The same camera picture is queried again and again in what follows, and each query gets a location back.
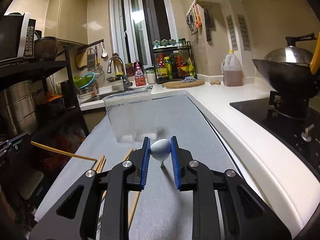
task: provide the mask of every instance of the white egg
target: white egg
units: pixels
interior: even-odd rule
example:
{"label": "white egg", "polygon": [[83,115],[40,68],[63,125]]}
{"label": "white egg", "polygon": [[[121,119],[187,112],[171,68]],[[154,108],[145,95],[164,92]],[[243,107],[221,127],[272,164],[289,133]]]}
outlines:
{"label": "white egg", "polygon": [[158,161],[165,161],[171,152],[171,144],[167,139],[161,139],[153,143],[150,147],[151,155]]}

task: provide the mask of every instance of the wok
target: wok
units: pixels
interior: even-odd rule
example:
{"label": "wok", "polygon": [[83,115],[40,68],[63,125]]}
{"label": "wok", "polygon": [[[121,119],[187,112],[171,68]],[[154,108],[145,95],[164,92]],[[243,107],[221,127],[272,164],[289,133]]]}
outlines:
{"label": "wok", "polygon": [[252,61],[263,78],[282,96],[309,99],[320,90],[319,72],[313,75],[308,67],[260,59]]}

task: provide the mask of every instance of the red bottle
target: red bottle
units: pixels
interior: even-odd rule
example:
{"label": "red bottle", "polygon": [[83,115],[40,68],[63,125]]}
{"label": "red bottle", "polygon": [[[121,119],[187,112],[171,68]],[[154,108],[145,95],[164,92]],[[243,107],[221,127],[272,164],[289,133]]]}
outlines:
{"label": "red bottle", "polygon": [[136,80],[136,86],[140,87],[140,86],[144,86],[146,85],[146,80],[144,79],[144,75],[143,75],[143,71],[138,63],[138,61],[136,61],[136,67],[134,70],[134,75],[135,75],[135,80]]}

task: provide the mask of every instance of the microwave door handle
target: microwave door handle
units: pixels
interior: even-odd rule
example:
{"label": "microwave door handle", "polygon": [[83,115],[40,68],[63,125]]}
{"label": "microwave door handle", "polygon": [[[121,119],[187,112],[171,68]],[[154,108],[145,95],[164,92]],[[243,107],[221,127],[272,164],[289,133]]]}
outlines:
{"label": "microwave door handle", "polygon": [[24,49],[26,47],[26,40],[27,40],[29,18],[30,18],[30,13],[24,13],[17,57],[23,57],[24,55]]}

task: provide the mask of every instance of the stainless steel sink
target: stainless steel sink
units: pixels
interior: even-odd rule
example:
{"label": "stainless steel sink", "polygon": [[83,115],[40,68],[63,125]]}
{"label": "stainless steel sink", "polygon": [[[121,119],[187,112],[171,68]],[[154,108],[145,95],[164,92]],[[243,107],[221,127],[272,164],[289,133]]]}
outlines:
{"label": "stainless steel sink", "polygon": [[[150,85],[150,86],[146,86],[146,87],[143,87],[143,88],[129,88],[129,91],[143,91],[143,90],[148,90],[148,89],[152,89],[153,85]],[[89,103],[89,102],[94,102],[94,101],[99,101],[99,100],[102,100],[103,98],[105,98],[106,96],[110,96],[110,95],[115,95],[115,94],[120,94],[120,93],[125,93],[123,90],[120,90],[120,91],[112,91],[110,93],[106,93],[106,94],[101,94],[101,95],[96,95],[92,98],[89,98],[88,100],[82,102],[81,104],[84,104],[84,103]]]}

